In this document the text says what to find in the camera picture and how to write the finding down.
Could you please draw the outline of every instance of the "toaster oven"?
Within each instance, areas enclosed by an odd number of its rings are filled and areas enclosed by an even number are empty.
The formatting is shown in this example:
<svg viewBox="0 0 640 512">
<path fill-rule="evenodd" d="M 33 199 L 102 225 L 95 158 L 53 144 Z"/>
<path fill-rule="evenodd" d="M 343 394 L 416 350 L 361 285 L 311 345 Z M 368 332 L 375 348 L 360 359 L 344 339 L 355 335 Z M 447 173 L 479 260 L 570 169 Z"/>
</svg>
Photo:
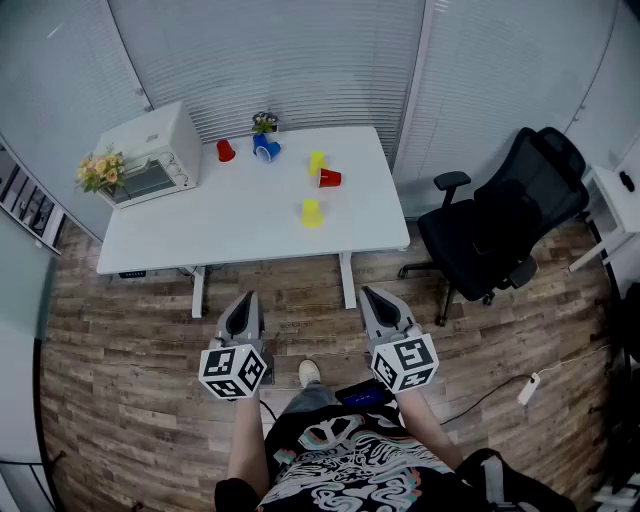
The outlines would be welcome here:
<svg viewBox="0 0 640 512">
<path fill-rule="evenodd" d="M 102 134 L 95 154 L 122 152 L 123 185 L 100 190 L 126 208 L 198 184 L 202 142 L 182 102 L 172 103 Z"/>
</svg>

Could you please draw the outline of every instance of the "red cup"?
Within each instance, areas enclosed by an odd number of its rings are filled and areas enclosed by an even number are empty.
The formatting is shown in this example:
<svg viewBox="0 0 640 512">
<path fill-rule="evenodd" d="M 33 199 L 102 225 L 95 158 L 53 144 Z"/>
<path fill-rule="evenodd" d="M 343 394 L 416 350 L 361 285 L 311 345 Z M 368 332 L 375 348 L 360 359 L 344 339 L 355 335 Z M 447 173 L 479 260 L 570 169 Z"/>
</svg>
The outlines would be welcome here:
<svg viewBox="0 0 640 512">
<path fill-rule="evenodd" d="M 231 144 L 229 144 L 228 140 L 219 140 L 216 146 L 218 148 L 218 159 L 221 162 L 228 162 L 229 160 L 233 160 L 233 157 L 236 156 L 236 152 L 231 148 Z"/>
<path fill-rule="evenodd" d="M 339 187 L 342 183 L 342 174 L 338 171 L 320 169 L 318 173 L 318 188 Z"/>
</svg>

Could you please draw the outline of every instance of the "yellow cup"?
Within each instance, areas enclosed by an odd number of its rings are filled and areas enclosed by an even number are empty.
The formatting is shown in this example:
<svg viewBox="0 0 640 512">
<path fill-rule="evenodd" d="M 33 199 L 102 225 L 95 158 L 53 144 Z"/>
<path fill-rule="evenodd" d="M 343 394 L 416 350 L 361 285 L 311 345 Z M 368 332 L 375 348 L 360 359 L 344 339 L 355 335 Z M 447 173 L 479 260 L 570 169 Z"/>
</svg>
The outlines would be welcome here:
<svg viewBox="0 0 640 512">
<path fill-rule="evenodd" d="M 302 216 L 300 222 L 306 228 L 317 228 L 324 222 L 324 214 L 315 199 L 305 199 L 302 204 Z"/>
<path fill-rule="evenodd" d="M 324 162 L 324 153 L 322 151 L 312 151 L 311 161 L 309 162 L 309 174 L 311 174 L 311 176 L 317 176 L 318 169 L 326 166 L 327 164 Z"/>
</svg>

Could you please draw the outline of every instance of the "wooden floor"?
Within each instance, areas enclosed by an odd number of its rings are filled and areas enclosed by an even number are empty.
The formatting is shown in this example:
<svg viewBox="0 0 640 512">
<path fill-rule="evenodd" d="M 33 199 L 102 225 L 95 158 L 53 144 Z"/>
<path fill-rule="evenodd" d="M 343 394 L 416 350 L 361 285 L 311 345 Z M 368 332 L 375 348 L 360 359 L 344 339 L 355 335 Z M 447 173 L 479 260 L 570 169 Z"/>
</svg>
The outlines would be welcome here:
<svg viewBox="0 0 640 512">
<path fill-rule="evenodd" d="M 445 281 L 438 272 L 396 279 L 405 263 L 427 258 L 411 225 L 406 252 L 355 255 L 356 288 L 375 284 L 405 300 L 433 336 L 440 369 L 422 388 L 439 418 L 470 406 L 512 375 L 553 366 L 600 346 L 589 335 L 603 323 L 594 305 L 610 286 L 599 261 L 569 273 L 593 246 L 581 221 L 552 231 L 535 248 L 531 283 L 501 292 L 493 306 L 453 304 L 444 328 L 433 323 Z M 61 239 L 47 343 L 42 354 L 42 414 L 50 456 L 67 452 L 55 482 L 70 511 L 213 509 L 225 474 L 233 404 L 213 399 L 197 380 L 200 351 L 219 314 L 241 292 L 256 290 L 266 340 L 275 354 L 275 385 L 262 398 L 276 414 L 297 392 L 298 364 L 312 357 L 339 389 L 370 377 L 358 310 L 343 308 L 338 258 L 226 265 L 208 277 L 208 315 L 191 318 L 189 277 L 152 272 L 144 279 L 98 276 L 100 251 L 71 223 Z M 515 469 L 585 508 L 603 450 L 594 446 L 602 417 L 589 406 L 607 399 L 608 350 L 546 372 L 528 407 L 522 382 L 493 394 L 447 425 L 464 453 L 499 450 Z M 265 430 L 271 418 L 263 411 Z"/>
</svg>

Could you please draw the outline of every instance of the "white table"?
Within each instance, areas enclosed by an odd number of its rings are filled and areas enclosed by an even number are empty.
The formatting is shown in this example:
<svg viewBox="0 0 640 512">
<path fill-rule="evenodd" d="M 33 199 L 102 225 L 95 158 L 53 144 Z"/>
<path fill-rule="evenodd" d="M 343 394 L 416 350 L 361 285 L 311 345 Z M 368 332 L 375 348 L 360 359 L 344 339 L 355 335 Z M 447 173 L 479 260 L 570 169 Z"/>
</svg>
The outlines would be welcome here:
<svg viewBox="0 0 640 512">
<path fill-rule="evenodd" d="M 602 263 L 606 265 L 611 261 L 616 250 L 621 248 L 634 234 L 640 233 L 640 189 L 636 188 L 634 192 L 629 192 L 622 184 L 618 173 L 597 166 L 593 166 L 583 179 L 586 187 L 592 182 L 596 184 L 602 194 L 607 208 L 615 220 L 616 228 L 603 236 L 599 244 L 570 265 L 571 272 L 582 267 L 604 249 L 607 250 L 607 257 Z M 640 183 L 636 182 L 636 187 L 640 187 Z M 586 208 L 587 211 L 591 211 L 592 202 L 591 199 L 590 205 Z"/>
<path fill-rule="evenodd" d="M 409 245 L 398 194 L 372 127 L 271 134 L 282 151 L 270 164 L 253 155 L 251 137 L 230 140 L 231 162 L 215 144 L 202 150 L 199 185 L 114 210 L 99 274 L 193 267 L 192 314 L 201 317 L 204 267 L 211 264 L 337 254 L 346 308 L 356 307 L 351 254 Z M 337 188 L 317 188 L 307 172 L 312 151 L 343 173 Z M 300 223 L 304 199 L 317 199 L 324 224 Z"/>
</svg>

